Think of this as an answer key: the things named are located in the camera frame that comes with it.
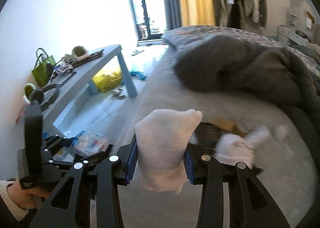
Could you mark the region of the left forearm white sleeve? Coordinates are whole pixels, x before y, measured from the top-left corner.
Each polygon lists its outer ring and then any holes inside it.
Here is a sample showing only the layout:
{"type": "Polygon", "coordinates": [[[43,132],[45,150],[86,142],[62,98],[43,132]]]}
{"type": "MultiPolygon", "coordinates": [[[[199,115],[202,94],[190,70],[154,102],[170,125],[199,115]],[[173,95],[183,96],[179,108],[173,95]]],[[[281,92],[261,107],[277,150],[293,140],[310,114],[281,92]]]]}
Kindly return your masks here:
{"type": "Polygon", "coordinates": [[[8,210],[15,221],[22,221],[28,214],[28,210],[22,209],[17,206],[8,194],[8,187],[11,186],[13,181],[1,180],[1,205],[4,206],[5,210],[8,210]]]}

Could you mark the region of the left hand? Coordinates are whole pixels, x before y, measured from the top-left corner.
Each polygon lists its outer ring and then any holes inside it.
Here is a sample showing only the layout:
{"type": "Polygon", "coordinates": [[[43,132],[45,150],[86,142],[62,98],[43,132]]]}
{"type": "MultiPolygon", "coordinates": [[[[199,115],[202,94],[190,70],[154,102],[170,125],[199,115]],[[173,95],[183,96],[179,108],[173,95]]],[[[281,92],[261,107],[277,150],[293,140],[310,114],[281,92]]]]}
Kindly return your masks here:
{"type": "Polygon", "coordinates": [[[23,190],[19,180],[15,180],[12,185],[7,187],[7,193],[9,198],[22,209],[37,208],[35,197],[47,199],[50,195],[49,191],[40,186],[23,190]]]}

